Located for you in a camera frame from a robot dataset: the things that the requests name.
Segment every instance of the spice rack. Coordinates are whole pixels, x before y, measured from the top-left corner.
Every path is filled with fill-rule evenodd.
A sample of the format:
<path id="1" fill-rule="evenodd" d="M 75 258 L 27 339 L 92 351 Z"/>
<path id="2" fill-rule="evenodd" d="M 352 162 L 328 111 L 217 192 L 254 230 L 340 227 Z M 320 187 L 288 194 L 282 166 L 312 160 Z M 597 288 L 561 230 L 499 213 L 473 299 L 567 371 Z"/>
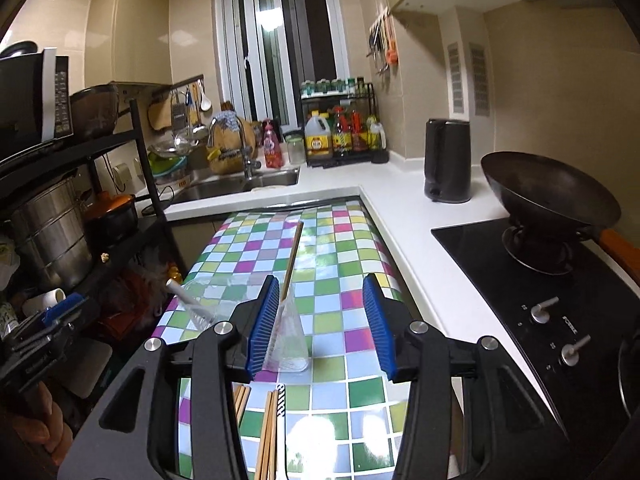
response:
<path id="1" fill-rule="evenodd" d="M 315 92 L 311 95 L 303 95 L 300 98 L 302 104 L 302 113 L 305 118 L 311 114 L 311 110 L 325 111 L 328 108 L 340 105 L 342 101 L 356 101 L 367 103 L 367 115 L 375 115 L 378 117 L 378 102 L 376 100 L 376 92 L 372 83 L 365 83 L 364 91 L 361 92 Z M 316 168 L 332 168 L 334 166 L 343 166 L 345 164 L 356 164 L 358 162 L 370 162 L 376 152 L 380 150 L 365 150 L 362 152 L 351 152 L 348 155 L 337 156 L 334 154 L 332 158 L 324 158 L 318 160 L 307 159 L 306 164 L 309 167 Z"/>

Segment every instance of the checkered tablecloth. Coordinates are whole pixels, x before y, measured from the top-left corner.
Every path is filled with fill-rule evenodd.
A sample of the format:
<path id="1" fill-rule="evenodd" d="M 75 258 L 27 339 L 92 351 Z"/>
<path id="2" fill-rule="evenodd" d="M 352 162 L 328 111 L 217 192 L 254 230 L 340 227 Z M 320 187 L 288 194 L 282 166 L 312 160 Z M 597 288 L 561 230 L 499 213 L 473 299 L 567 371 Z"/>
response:
<path id="1" fill-rule="evenodd" d="M 282 382 L 287 386 L 289 478 L 390 479 L 408 384 L 389 383 L 380 370 L 362 305 L 363 277 L 375 272 L 387 297 L 400 299 L 400 293 L 384 245 L 360 202 L 289 213 L 233 214 L 186 280 L 209 280 L 213 285 L 207 290 L 203 286 L 197 296 L 213 306 L 222 300 L 257 297 L 260 286 L 240 284 L 242 277 L 250 275 L 251 283 L 268 274 L 281 279 L 300 219 L 305 226 L 292 282 L 312 361 L 307 370 L 295 374 L 261 371 L 251 384 L 240 425 L 249 476 L 252 479 L 255 471 L 266 394 Z M 171 344 L 194 338 L 198 331 L 174 299 L 154 335 Z M 187 477 L 190 389 L 190 380 L 183 381 L 178 412 L 180 473 Z"/>

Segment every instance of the plastic jug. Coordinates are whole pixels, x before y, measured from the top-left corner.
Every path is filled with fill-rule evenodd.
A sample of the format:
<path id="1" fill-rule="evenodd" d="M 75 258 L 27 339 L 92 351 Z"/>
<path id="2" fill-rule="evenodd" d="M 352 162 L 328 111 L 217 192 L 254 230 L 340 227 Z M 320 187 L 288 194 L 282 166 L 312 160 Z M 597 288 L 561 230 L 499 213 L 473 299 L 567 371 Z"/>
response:
<path id="1" fill-rule="evenodd" d="M 333 153 L 331 128 L 318 110 L 313 110 L 306 122 L 305 145 L 308 158 L 328 158 Z"/>

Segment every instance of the pink bottle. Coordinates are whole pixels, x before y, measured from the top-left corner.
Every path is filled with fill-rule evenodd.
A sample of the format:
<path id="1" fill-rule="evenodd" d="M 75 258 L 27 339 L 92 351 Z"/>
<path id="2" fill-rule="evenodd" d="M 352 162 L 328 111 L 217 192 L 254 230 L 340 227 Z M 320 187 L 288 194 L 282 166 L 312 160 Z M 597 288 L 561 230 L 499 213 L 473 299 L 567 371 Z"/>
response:
<path id="1" fill-rule="evenodd" d="M 267 163 L 267 168 L 281 168 L 284 166 L 282 160 L 282 150 L 280 149 L 280 143 L 278 142 L 278 136 L 273 131 L 273 126 L 270 122 L 264 127 L 264 160 Z"/>

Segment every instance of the chopstick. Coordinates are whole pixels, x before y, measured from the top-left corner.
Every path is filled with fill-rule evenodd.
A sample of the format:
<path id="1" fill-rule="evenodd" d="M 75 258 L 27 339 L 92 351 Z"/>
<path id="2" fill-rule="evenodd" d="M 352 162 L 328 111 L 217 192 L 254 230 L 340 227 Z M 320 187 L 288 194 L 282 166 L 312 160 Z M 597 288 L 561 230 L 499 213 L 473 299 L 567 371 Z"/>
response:
<path id="1" fill-rule="evenodd" d="M 240 400 L 240 406 L 236 410 L 236 420 L 238 420 L 238 426 L 240 426 L 240 422 L 242 422 L 244 409 L 246 408 L 246 404 L 249 401 L 249 393 L 251 393 L 251 387 L 245 386 L 242 392 L 243 393 L 242 393 L 242 399 Z"/>
<path id="2" fill-rule="evenodd" d="M 300 244 L 300 237 L 302 236 L 302 227 L 304 222 L 298 222 L 296 227 L 296 234 L 293 237 L 293 245 L 291 246 L 291 254 L 289 255 L 289 261 L 287 262 L 287 273 L 284 276 L 284 283 L 282 284 L 282 294 L 280 295 L 280 301 L 287 299 L 287 292 L 289 291 L 289 283 L 291 281 L 291 275 L 293 273 L 293 265 L 296 263 L 296 254 L 298 254 L 298 245 Z"/>
<path id="3" fill-rule="evenodd" d="M 236 420 L 238 421 L 238 426 L 240 425 L 240 422 L 242 422 L 242 416 L 244 415 L 244 409 L 247 401 L 249 400 L 250 392 L 251 388 L 249 386 L 244 386 L 244 384 L 238 384 L 238 386 L 234 388 L 234 405 L 236 408 Z"/>
<path id="4" fill-rule="evenodd" d="M 255 462 L 254 480 L 265 480 L 268 469 L 269 453 L 265 455 L 265 447 L 268 449 L 271 437 L 270 413 L 271 403 L 273 401 L 273 392 L 267 392 L 267 402 L 264 406 L 264 416 L 262 418 L 262 429 L 260 430 L 260 445 L 258 446 L 258 457 Z"/>
<path id="5" fill-rule="evenodd" d="M 260 444 L 255 462 L 254 480 L 275 480 L 276 478 L 276 410 L 278 391 L 267 393 L 264 406 Z"/>
<path id="6" fill-rule="evenodd" d="M 271 439 L 269 441 L 269 480 L 276 478 L 276 410 L 278 407 L 278 391 L 274 390 L 271 395 L 271 411 L 269 418 L 271 421 Z"/>

